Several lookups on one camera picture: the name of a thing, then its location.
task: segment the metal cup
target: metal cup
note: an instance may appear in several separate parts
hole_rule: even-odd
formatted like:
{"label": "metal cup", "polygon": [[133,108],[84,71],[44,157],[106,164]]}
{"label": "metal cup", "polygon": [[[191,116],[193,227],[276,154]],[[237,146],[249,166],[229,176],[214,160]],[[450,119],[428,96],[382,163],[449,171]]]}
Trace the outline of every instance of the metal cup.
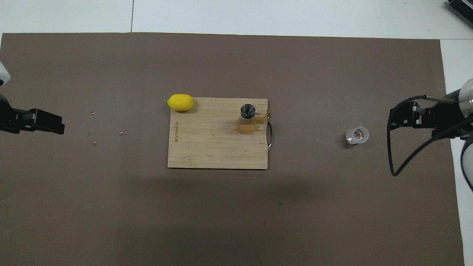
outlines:
{"label": "metal cup", "polygon": [[250,124],[256,115],[256,108],[251,104],[245,104],[240,108],[240,122]]}

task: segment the white table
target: white table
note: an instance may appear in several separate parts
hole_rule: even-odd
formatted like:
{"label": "white table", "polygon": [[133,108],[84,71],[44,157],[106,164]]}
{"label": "white table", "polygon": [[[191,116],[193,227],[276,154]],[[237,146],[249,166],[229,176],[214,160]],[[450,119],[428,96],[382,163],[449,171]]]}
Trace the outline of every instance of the white table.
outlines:
{"label": "white table", "polygon": [[[447,92],[473,78],[473,28],[446,0],[2,0],[0,33],[179,32],[440,39]],[[465,265],[473,266],[473,192],[452,140]]]}

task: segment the black cable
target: black cable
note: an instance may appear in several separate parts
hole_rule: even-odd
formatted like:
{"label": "black cable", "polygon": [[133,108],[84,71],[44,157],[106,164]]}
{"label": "black cable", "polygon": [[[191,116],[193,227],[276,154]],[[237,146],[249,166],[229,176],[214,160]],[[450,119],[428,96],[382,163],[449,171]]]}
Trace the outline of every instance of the black cable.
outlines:
{"label": "black cable", "polygon": [[435,136],[431,137],[428,141],[424,142],[421,146],[419,146],[418,148],[416,148],[410,155],[409,157],[407,157],[407,159],[401,164],[401,166],[398,168],[398,170],[396,170],[396,172],[394,172],[394,167],[393,167],[393,158],[392,158],[392,154],[391,154],[391,122],[392,122],[392,119],[393,119],[393,116],[394,114],[396,113],[396,111],[404,104],[412,101],[412,100],[416,100],[416,99],[425,99],[426,96],[425,95],[419,95],[419,96],[414,96],[414,97],[411,97],[409,99],[406,99],[404,101],[402,101],[401,103],[399,103],[398,105],[396,105],[396,107],[393,108],[392,112],[389,114],[389,118],[387,120],[387,131],[386,131],[386,138],[387,138],[387,156],[388,156],[388,160],[389,160],[389,169],[391,170],[391,174],[393,176],[397,176],[399,175],[399,173],[404,169],[404,167],[406,167],[406,165],[421,151],[423,150],[425,147],[427,147],[427,145],[431,144],[432,142],[436,141],[436,140],[439,140],[439,139],[442,139],[446,136],[448,136],[449,134],[451,134],[453,131],[457,130],[457,129],[460,129],[462,128],[464,125],[468,124],[468,123],[472,123],[473,122],[473,116],[472,117],[469,117],[468,119],[460,122],[460,123],[457,123],[439,133],[437,133]]}

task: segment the metal handle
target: metal handle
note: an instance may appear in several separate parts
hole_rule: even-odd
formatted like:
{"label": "metal handle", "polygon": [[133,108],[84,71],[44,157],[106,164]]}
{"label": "metal handle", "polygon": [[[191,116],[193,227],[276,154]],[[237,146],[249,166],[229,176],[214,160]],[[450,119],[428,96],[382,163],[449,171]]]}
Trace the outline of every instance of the metal handle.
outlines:
{"label": "metal handle", "polygon": [[273,134],[273,130],[272,130],[272,124],[271,124],[271,120],[269,120],[269,116],[268,116],[268,126],[269,126],[270,132],[271,132],[271,141],[268,143],[268,151],[269,151],[269,148],[271,147],[271,144],[272,144],[272,140],[274,138],[274,134]]}

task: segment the cutting board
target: cutting board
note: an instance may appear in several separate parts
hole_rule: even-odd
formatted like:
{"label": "cutting board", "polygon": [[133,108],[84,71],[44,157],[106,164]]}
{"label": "cutting board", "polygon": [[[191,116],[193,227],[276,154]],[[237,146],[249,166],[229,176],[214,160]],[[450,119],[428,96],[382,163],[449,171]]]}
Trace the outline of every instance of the cutting board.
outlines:
{"label": "cutting board", "polygon": [[[191,110],[171,110],[170,168],[267,169],[268,99],[193,98]],[[256,116],[240,122],[240,108],[252,104]]]}

